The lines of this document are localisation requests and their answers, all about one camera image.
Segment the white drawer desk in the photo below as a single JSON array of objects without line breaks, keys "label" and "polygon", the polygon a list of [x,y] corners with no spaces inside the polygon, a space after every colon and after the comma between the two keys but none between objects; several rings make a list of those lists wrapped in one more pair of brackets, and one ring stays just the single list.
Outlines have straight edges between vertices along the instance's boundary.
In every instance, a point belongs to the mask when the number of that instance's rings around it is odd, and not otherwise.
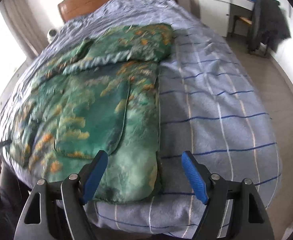
[{"label": "white drawer desk", "polygon": [[249,17],[251,0],[190,0],[191,12],[222,37],[232,31],[235,15]]}]

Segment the blue checked bed cover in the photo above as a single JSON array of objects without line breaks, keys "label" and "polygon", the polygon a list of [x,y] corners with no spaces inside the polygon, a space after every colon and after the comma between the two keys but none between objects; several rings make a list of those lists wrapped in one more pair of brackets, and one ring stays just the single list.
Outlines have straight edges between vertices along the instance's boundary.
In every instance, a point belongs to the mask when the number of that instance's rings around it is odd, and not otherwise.
[{"label": "blue checked bed cover", "polygon": [[159,77],[162,187],[157,195],[134,204],[88,203],[93,228],[111,239],[193,237],[205,207],[183,172],[186,150],[223,178],[251,179],[264,208],[281,185],[280,154],[257,89],[227,42],[174,0],[109,0],[96,11],[67,21],[4,101],[0,139],[6,135],[14,103],[27,94],[31,77],[59,49],[109,27],[161,22],[174,30],[173,52],[162,63]]}]

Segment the beige curtain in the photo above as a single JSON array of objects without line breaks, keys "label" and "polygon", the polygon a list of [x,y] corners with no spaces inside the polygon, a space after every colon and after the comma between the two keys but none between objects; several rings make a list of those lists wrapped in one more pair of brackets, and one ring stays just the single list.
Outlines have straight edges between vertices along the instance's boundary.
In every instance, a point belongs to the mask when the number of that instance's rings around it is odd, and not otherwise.
[{"label": "beige curtain", "polygon": [[0,12],[28,59],[33,60],[48,45],[26,0],[2,0]]}]

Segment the dark jacket on chair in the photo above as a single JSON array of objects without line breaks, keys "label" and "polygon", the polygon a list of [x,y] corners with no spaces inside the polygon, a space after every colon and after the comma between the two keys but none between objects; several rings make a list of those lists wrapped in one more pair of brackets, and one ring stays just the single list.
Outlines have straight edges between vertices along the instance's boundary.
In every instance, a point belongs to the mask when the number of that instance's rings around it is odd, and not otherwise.
[{"label": "dark jacket on chair", "polygon": [[279,44],[291,37],[288,22],[277,0],[255,0],[251,19],[247,36],[250,53],[258,50],[261,44],[276,52]]}]

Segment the green landscape print jacket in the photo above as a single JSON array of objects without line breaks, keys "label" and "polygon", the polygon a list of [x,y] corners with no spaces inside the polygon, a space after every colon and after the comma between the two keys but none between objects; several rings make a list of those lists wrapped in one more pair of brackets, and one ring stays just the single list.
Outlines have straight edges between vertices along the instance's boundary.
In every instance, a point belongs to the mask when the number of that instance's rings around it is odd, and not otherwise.
[{"label": "green landscape print jacket", "polygon": [[159,183],[160,63],[174,31],[165,23],[123,25],[63,47],[38,69],[12,111],[7,155],[49,182],[79,172],[100,150],[108,165],[95,199],[126,204]]}]

